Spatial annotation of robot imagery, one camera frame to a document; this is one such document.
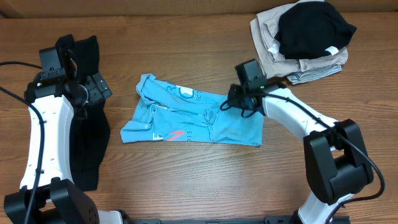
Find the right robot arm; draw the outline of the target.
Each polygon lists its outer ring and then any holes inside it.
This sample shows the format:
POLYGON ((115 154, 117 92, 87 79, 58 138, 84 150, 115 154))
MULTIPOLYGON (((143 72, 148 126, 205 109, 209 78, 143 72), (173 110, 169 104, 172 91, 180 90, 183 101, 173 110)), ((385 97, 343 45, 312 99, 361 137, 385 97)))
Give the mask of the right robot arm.
POLYGON ((221 109, 239 108, 274 119, 303 142, 311 193, 292 215, 267 216, 265 223, 349 223, 339 208, 374 179, 359 126, 337 121, 300 101, 281 82, 267 81, 256 60, 235 67, 239 84, 231 85, 221 109))

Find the light blue t-shirt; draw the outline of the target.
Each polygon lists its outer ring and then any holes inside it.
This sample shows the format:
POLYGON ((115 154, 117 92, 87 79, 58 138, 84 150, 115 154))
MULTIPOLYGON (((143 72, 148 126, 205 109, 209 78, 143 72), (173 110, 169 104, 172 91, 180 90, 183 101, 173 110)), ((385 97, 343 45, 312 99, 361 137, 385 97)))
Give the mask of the light blue t-shirt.
POLYGON ((124 143, 138 141, 211 142, 260 146, 264 117, 222 111, 227 99, 143 74, 136 86, 140 100, 132 120, 121 129, 124 143))

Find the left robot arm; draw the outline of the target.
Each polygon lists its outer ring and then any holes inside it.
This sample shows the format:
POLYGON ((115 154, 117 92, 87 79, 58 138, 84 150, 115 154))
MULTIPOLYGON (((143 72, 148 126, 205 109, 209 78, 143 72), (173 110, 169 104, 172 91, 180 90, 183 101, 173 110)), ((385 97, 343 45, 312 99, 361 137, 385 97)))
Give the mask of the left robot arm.
POLYGON ((129 223, 124 211, 100 210, 87 195, 98 185, 110 137, 103 108, 111 91, 99 48, 39 55, 42 70, 22 98, 30 113, 28 161, 19 191, 4 198, 6 215, 13 223, 129 223))

